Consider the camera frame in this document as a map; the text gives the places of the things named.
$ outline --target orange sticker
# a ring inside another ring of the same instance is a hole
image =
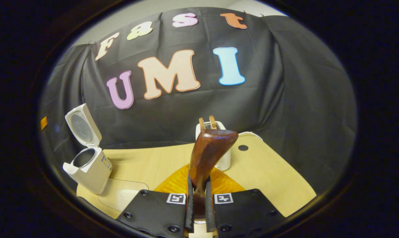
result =
[[[239,28],[239,29],[246,29],[247,26],[245,24],[241,24],[239,20],[243,21],[243,18],[238,17],[234,13],[222,13],[220,14],[222,17],[226,18],[227,24]]]
[[[45,127],[47,126],[47,117],[45,116],[42,120],[41,120],[41,131],[44,131]]]

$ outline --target white wall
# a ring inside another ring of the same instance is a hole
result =
[[[160,12],[187,7],[217,7],[261,17],[261,14],[283,15],[281,12],[255,0],[141,0],[111,14],[97,25],[86,30],[73,45],[95,42],[113,31],[138,19]]]

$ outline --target orange mat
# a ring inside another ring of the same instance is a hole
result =
[[[188,194],[188,171],[189,164],[181,167],[168,178],[166,178],[157,188],[156,192],[162,193],[184,193]],[[213,168],[210,173],[211,194],[234,193],[245,191],[245,189],[231,179],[228,175]]]

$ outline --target black hole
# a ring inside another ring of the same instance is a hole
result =
[[[145,233],[145,234],[147,234],[147,235],[151,235],[151,233],[149,233],[149,232],[147,232],[147,231],[145,231],[145,230],[140,230],[140,232],[142,232],[142,233]]]
[[[268,213],[269,216],[274,217],[275,215],[277,215],[277,211],[276,210],[272,210]]]
[[[232,227],[229,226],[229,225],[222,225],[222,226],[220,226],[220,230],[221,230],[222,232],[228,232],[228,231],[230,231],[231,229],[232,229]]]
[[[238,146],[237,147],[239,150],[241,150],[241,151],[246,151],[246,150],[248,150],[248,146],[246,146],[246,145],[240,145],[240,146]]]
[[[169,226],[169,231],[171,231],[171,232],[179,232],[180,228],[178,226]]]
[[[131,218],[131,217],[132,217],[132,214],[130,214],[129,212],[125,212],[125,213],[124,213],[124,216],[125,216],[126,218]]]

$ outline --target pink letter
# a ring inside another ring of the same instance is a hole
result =
[[[127,109],[133,104],[133,93],[132,87],[130,86],[130,71],[123,72],[119,78],[123,81],[123,86],[126,92],[126,99],[121,100],[118,94],[118,89],[116,87],[117,79],[114,77],[107,81],[107,87],[109,87],[110,95],[112,96],[112,101],[115,106],[119,109]]]
[[[196,17],[196,15],[193,14],[192,12],[185,13],[185,14],[179,14],[173,18],[173,21],[175,21],[175,22],[172,25],[174,27],[184,27],[184,26],[195,25],[198,23],[198,19],[196,19],[194,17]]]

